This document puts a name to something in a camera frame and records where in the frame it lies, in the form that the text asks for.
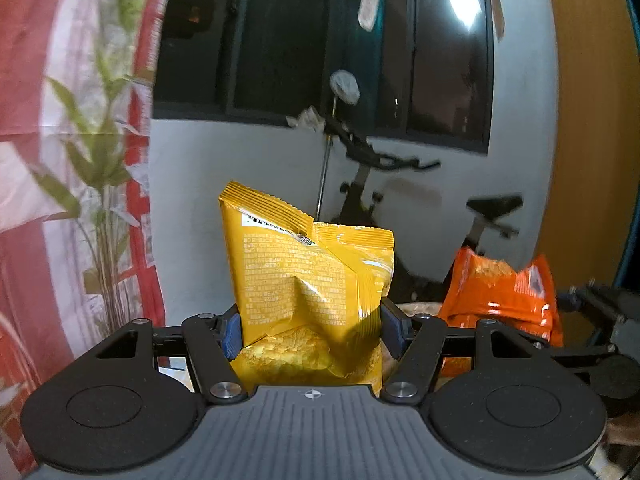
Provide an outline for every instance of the exercise bike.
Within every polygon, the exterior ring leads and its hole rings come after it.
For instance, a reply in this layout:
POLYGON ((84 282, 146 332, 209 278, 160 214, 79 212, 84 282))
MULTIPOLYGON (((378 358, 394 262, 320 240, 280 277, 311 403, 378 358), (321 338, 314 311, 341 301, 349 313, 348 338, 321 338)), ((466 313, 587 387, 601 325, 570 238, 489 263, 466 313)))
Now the exercise bike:
MULTIPOLYGON (((372 168, 379 171, 407 169, 433 171, 441 166, 439 160, 421 164, 416 157, 401 158, 388 153, 376 152, 366 140, 349 132, 335 118, 326 119, 324 130, 329 136, 338 137, 346 148, 346 156, 358 163, 358 171, 354 180, 350 184, 343 182, 340 186, 340 192, 345 193, 346 196, 339 215, 331 220, 334 224, 378 227, 373 218, 373 213, 376 205, 383 199, 382 194, 373 192, 372 204, 368 208, 362 203, 362 194, 372 168)), ((321 192, 324 189, 324 177, 325 175, 323 174, 321 192)), ((516 228, 498 222, 498 220, 516 211, 522 204, 523 199, 520 194, 472 197, 467 200, 466 206, 476 216, 470 231, 462 241, 461 247, 468 247, 476 251, 485 229, 498 231, 503 238, 517 237, 518 230, 516 228)), ((416 276, 409 272, 396 254, 394 257, 394 276, 388 297, 395 303, 408 303, 411 301, 442 302, 449 290, 452 274, 453 264, 443 282, 434 282, 433 280, 416 276)))

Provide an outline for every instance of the bike seat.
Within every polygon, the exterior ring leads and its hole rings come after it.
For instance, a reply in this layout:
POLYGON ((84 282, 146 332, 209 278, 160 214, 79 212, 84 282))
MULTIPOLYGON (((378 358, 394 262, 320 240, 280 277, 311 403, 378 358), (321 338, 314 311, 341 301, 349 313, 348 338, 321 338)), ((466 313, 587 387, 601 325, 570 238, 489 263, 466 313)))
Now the bike seat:
POLYGON ((466 206, 489 222, 522 207, 522 195, 479 196, 466 201, 466 206))

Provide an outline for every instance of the bike handlebar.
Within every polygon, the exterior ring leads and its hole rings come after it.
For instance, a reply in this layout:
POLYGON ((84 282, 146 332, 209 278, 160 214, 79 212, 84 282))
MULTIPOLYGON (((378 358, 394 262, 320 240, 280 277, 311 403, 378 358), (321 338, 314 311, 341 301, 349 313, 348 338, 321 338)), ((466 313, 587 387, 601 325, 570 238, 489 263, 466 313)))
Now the bike handlebar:
POLYGON ((439 160, 432 160, 427 164, 420 164, 420 159, 401 158, 389 153, 378 153, 365 140, 351 135, 334 118, 326 119, 325 131, 329 135, 336 135, 347 148, 347 157, 359 164, 382 171, 396 171, 411 168, 414 171, 435 170, 441 166, 439 160))

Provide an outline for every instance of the orange snack bag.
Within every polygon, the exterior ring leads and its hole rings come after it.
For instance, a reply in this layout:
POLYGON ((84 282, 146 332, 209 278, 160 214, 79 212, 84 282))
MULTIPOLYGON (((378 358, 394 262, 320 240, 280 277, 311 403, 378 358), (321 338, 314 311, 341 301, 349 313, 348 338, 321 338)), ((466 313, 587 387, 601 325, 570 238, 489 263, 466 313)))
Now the orange snack bag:
MULTIPOLYGON (((562 346, 556 290, 544 256, 516 272, 505 262, 460 249, 438 317, 449 326, 466 328, 474 328, 479 319, 494 318, 562 346)), ((457 375, 470 367, 468 358, 446 361, 444 375, 457 375)))

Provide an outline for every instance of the gray ribbed surface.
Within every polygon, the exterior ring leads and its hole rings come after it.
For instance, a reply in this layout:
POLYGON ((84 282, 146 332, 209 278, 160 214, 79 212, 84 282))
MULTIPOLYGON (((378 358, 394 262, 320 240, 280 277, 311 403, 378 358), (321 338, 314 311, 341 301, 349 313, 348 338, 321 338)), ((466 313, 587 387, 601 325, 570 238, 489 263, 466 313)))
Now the gray ribbed surface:
MULTIPOLYGON (((262 386, 248 401, 212 408, 179 449, 109 480, 496 480, 453 455, 418 413, 376 400, 366 386, 262 386)), ((31 480, 78 480, 44 466, 31 480)), ((586 468, 543 476, 593 480, 586 468)))

